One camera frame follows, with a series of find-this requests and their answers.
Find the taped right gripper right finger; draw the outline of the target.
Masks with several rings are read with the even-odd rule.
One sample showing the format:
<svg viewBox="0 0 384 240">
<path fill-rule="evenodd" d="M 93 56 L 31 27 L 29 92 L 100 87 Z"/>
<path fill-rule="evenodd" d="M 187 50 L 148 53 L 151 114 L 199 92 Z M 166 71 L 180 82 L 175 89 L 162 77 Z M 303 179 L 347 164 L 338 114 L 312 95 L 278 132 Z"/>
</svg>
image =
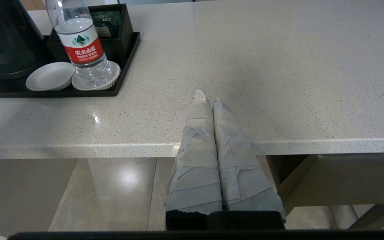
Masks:
<svg viewBox="0 0 384 240">
<path fill-rule="evenodd" d="M 220 98 L 212 111 L 224 207 L 228 211 L 275 211 L 286 222 L 282 200 L 235 115 Z"/>
</svg>

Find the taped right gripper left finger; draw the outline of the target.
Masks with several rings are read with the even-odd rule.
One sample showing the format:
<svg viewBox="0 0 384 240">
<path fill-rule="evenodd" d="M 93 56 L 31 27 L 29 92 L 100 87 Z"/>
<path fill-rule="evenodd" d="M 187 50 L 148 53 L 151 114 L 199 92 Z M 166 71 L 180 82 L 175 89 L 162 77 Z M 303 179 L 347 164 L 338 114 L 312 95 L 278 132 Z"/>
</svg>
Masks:
<svg viewBox="0 0 384 240">
<path fill-rule="evenodd" d="M 166 211 L 209 215 L 222 210 L 212 106 L 194 93 L 167 188 Z"/>
</svg>

